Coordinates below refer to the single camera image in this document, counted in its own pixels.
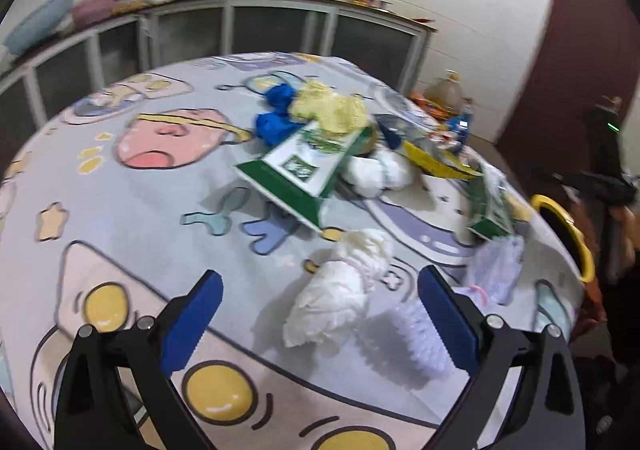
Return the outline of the green white snack bag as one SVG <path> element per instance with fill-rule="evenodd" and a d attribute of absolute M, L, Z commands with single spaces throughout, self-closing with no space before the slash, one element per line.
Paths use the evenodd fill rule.
<path fill-rule="evenodd" d="M 469 230 L 484 240 L 514 236 L 512 213 L 506 202 L 506 176 L 483 162 L 480 174 L 469 181 Z"/>

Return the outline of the white tissue bundle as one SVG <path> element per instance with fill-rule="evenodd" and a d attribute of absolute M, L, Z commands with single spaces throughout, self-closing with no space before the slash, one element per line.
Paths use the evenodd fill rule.
<path fill-rule="evenodd" d="M 386 232 L 346 232 L 296 296 L 282 329 L 284 346 L 344 345 L 366 318 L 370 294 L 393 257 L 393 241 Z"/>

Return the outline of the green white carton box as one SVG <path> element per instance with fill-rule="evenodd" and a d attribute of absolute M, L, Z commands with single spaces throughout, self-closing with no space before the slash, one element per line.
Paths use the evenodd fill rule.
<path fill-rule="evenodd" d="M 372 142 L 370 125 L 331 138 L 317 122 L 311 122 L 260 158 L 242 162 L 235 169 L 269 201 L 306 227 L 320 231 L 326 201 L 341 169 Z"/>

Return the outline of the yellow blue snack wrapper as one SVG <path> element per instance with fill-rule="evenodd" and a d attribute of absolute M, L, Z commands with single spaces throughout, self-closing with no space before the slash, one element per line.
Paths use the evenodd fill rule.
<path fill-rule="evenodd" d="M 408 158 L 422 172 L 437 178 L 459 180 L 471 180 L 482 174 L 480 166 L 464 164 L 448 149 L 460 147 L 458 140 L 438 141 L 394 114 L 375 114 L 374 118 L 390 150 Z"/>

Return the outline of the blue glove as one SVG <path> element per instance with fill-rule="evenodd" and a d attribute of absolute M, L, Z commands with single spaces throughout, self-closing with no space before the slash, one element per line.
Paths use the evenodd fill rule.
<path fill-rule="evenodd" d="M 265 92 L 266 103 L 274 114 L 280 116 L 288 115 L 288 109 L 296 97 L 297 90 L 286 83 L 273 86 Z"/>
<path fill-rule="evenodd" d="M 295 134 L 303 124 L 293 122 L 288 115 L 274 112 L 258 114 L 255 118 L 255 135 L 268 147 L 277 147 Z"/>

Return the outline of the yellow glove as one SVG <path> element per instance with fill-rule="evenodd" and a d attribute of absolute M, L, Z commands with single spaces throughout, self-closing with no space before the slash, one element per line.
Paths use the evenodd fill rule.
<path fill-rule="evenodd" d="M 307 80 L 288 107 L 296 122 L 316 122 L 329 137 L 341 137 L 366 128 L 370 116 L 359 96 L 342 95 L 330 86 Z"/>

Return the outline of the yellow rimmed trash bin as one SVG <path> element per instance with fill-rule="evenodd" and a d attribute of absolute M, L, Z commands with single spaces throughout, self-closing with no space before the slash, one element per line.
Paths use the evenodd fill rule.
<path fill-rule="evenodd" d="M 580 280 L 585 284 L 592 282 L 596 278 L 593 254 L 573 216 L 558 202 L 542 194 L 532 196 L 530 205 L 564 245 L 579 270 Z"/>

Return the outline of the kitchen counter cabinets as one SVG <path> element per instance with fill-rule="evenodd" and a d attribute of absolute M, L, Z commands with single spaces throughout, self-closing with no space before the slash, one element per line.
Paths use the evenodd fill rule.
<path fill-rule="evenodd" d="M 355 63 L 408 95 L 431 23 L 340 0 L 184 0 L 51 38 L 1 77 L 1 165 L 66 106 L 128 75 L 225 54 L 282 51 Z"/>

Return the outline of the dark red door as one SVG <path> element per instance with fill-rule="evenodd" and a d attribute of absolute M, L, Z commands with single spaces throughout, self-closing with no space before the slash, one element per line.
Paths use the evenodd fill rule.
<path fill-rule="evenodd" d="M 618 103 L 639 78 L 639 22 L 626 0 L 552 0 L 544 37 L 497 149 L 518 182 L 588 165 L 585 114 Z"/>

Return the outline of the brown waste bucket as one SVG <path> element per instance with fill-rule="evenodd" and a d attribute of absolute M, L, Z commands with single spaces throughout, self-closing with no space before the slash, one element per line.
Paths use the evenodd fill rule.
<path fill-rule="evenodd" d="M 415 90 L 410 94 L 409 99 L 418 106 L 422 111 L 426 114 L 431 115 L 437 121 L 445 121 L 450 117 L 450 113 L 434 103 L 431 100 L 428 100 L 424 97 L 424 95 L 420 94 L 420 92 L 416 92 Z"/>

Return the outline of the large cooking oil jug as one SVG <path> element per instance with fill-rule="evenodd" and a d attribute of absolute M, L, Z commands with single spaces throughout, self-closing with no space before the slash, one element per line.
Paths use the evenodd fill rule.
<path fill-rule="evenodd" d="M 460 75 L 448 70 L 444 77 L 439 77 L 424 92 L 424 98 L 438 106 L 449 115 L 457 115 L 465 105 L 465 95 L 460 85 Z"/>

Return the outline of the cartoon astronaut tablecloth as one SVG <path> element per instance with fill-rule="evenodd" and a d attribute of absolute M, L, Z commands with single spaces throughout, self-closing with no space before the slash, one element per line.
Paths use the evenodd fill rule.
<path fill-rule="evenodd" d="M 342 59 L 255 54 L 133 75 L 32 122 L 25 88 L 1 97 L 1 387 L 31 441 L 49 449 L 77 330 L 129 329 L 207 270 L 224 299 L 172 381 L 219 449 L 420 449 L 466 376 L 416 370 L 393 315 L 426 265 L 452 284 L 477 250 L 457 181 L 419 176 L 364 200 L 340 184 L 312 230 L 236 168 L 275 84 L 318 80 L 371 113 L 400 95 Z M 286 347 L 297 294 L 346 232 L 385 232 L 393 256 L 360 330 L 329 354 Z"/>

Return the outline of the bag of bread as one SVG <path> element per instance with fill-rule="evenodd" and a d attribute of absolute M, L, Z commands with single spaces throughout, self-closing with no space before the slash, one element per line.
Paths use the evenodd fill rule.
<path fill-rule="evenodd" d="M 154 6 L 170 4 L 174 0 L 118 0 L 111 10 L 111 16 L 130 14 L 130 12 L 140 11 Z"/>

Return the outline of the pink plastic basin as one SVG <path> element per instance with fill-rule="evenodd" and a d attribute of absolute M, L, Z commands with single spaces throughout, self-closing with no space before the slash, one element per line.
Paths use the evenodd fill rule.
<path fill-rule="evenodd" d="M 111 17 L 117 0 L 81 0 L 70 10 L 76 28 L 88 28 Z"/>

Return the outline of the blue plastic basket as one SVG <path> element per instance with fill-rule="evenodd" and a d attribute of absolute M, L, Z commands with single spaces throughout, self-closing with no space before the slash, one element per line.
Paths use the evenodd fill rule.
<path fill-rule="evenodd" d="M 21 20 L 6 36 L 2 46 L 14 56 L 21 56 L 26 50 L 45 40 L 55 32 L 65 19 L 74 0 L 48 0 Z"/>

